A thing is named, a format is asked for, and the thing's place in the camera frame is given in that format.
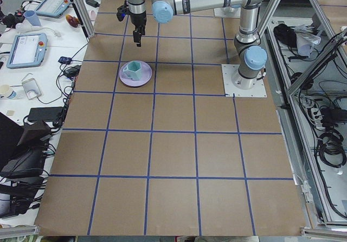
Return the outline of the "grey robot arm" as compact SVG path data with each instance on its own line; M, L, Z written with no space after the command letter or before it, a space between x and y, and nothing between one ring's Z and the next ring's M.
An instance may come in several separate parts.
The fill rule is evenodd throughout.
M125 0L117 9L117 19L122 21L130 16L135 26L133 40L137 46L141 45L141 38L145 35L146 0ZM263 0L151 0L152 14L158 23L168 23L175 15L190 14L196 11L239 7L239 31L235 35L234 46L240 58L238 70L232 76L232 83L242 90L251 89L259 72L264 68L267 54L263 48L256 45L260 40L258 30L259 9Z

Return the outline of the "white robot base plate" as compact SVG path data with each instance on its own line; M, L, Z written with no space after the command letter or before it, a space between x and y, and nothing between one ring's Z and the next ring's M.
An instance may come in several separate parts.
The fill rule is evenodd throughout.
M266 98L266 89L261 73L254 79L245 79L239 74L239 65L222 64L224 92L227 97Z

